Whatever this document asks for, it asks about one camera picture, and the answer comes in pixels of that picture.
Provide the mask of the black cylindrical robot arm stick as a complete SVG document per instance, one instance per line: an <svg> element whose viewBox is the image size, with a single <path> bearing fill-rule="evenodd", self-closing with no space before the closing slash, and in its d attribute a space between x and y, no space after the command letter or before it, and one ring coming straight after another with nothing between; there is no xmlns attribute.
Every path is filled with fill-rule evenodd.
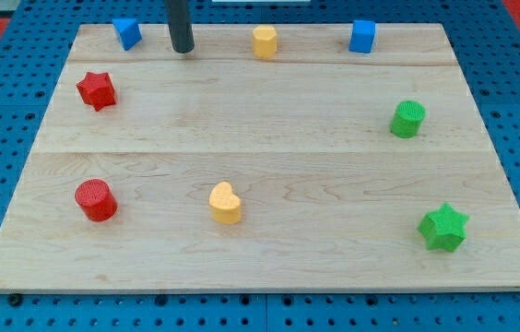
<svg viewBox="0 0 520 332"><path fill-rule="evenodd" d="M171 45L176 53L190 53L195 48L192 21L187 0L164 0Z"/></svg>

